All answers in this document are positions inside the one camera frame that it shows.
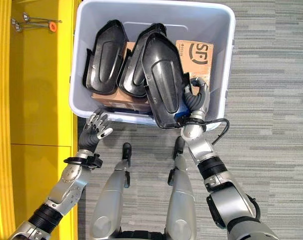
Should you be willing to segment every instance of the gray carpet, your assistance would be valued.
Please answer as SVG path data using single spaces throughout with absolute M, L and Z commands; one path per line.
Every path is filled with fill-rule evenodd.
M 230 130 L 216 149 L 261 219 L 282 240 L 303 240 L 303 1 L 223 1 L 236 16 L 225 116 Z M 177 130 L 112 123 L 78 204 L 79 239 L 88 239 L 96 200 L 124 142 L 132 144 L 131 187 L 124 190 L 123 230 L 163 232 L 171 187 L 167 178 Z M 218 132 L 209 132 L 213 139 Z M 223 240 L 211 218 L 202 178 L 186 149 L 195 194 L 197 239 Z

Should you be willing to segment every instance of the black rubber joint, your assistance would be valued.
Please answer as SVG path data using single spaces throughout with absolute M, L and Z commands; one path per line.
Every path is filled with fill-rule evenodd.
M 218 156 L 213 156 L 202 161 L 197 167 L 204 180 L 215 174 L 227 171 L 225 164 Z
M 63 215 L 46 204 L 42 204 L 30 217 L 28 222 L 37 228 L 52 233 L 54 228 L 60 223 Z
M 233 227 L 235 227 L 237 224 L 240 224 L 240 223 L 246 222 L 246 221 L 252 221 L 252 222 L 260 223 L 260 221 L 256 218 L 253 218 L 253 217 L 250 217 L 250 216 L 241 216 L 241 217 L 234 218 L 233 220 L 231 220 L 227 224 L 227 231 L 230 233 L 231 230 L 233 229 Z

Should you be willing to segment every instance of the robot forearm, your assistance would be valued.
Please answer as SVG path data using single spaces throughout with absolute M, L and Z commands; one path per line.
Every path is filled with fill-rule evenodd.
M 59 224 L 73 206 L 79 201 L 83 188 L 91 176 L 91 168 L 79 165 L 97 156 L 88 150 L 79 150 L 74 160 L 79 162 L 69 163 L 63 170 L 60 180 L 52 188 L 45 202 L 34 212 L 28 221 L 24 221 L 9 237 L 15 239 L 49 239 L 54 228 Z
M 197 165 L 210 195 L 207 204 L 215 224 L 227 228 L 228 240 L 278 240 L 267 225 L 260 222 L 260 210 L 255 199 L 247 196 L 227 170 L 212 144 L 204 137 L 203 128 L 189 124 L 181 136 Z M 256 208 L 254 216 L 251 203 Z

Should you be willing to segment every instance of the sf logo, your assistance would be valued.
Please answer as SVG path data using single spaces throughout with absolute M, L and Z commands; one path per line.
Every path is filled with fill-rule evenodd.
M 207 64 L 208 45 L 192 43 L 189 47 L 189 58 L 195 64 Z

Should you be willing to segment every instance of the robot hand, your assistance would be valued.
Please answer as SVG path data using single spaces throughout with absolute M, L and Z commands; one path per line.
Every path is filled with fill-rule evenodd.
M 191 111 L 189 118 L 198 120 L 200 123 L 204 123 L 210 104 L 210 89 L 205 81 L 200 77 L 192 79 L 191 84 L 195 87 L 199 87 L 199 92 L 195 96 L 191 93 L 188 85 L 184 88 L 185 102 Z
M 94 153 L 99 141 L 113 132 L 113 129 L 107 126 L 107 114 L 103 113 L 98 109 L 86 120 L 78 141 L 79 150 Z

